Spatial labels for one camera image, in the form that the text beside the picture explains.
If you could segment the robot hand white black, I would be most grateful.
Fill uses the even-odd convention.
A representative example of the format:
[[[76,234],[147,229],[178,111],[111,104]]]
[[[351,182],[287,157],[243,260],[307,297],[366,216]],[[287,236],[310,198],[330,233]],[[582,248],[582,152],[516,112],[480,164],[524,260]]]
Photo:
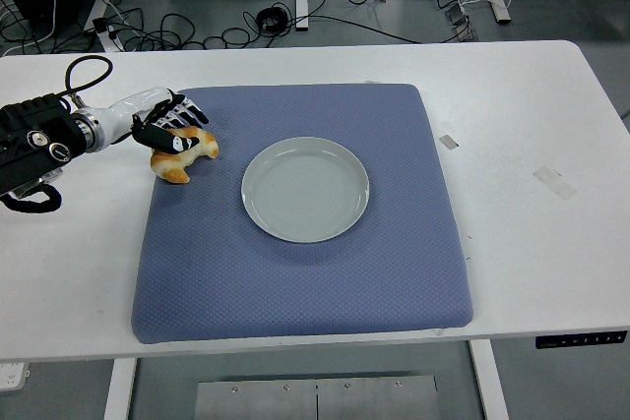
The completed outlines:
[[[137,143],[167,154],[190,150],[198,139],[176,138],[171,130],[186,126],[201,128],[209,120],[184,94],[164,87],[138,92],[108,108],[98,109],[96,150],[124,141],[131,136]]]

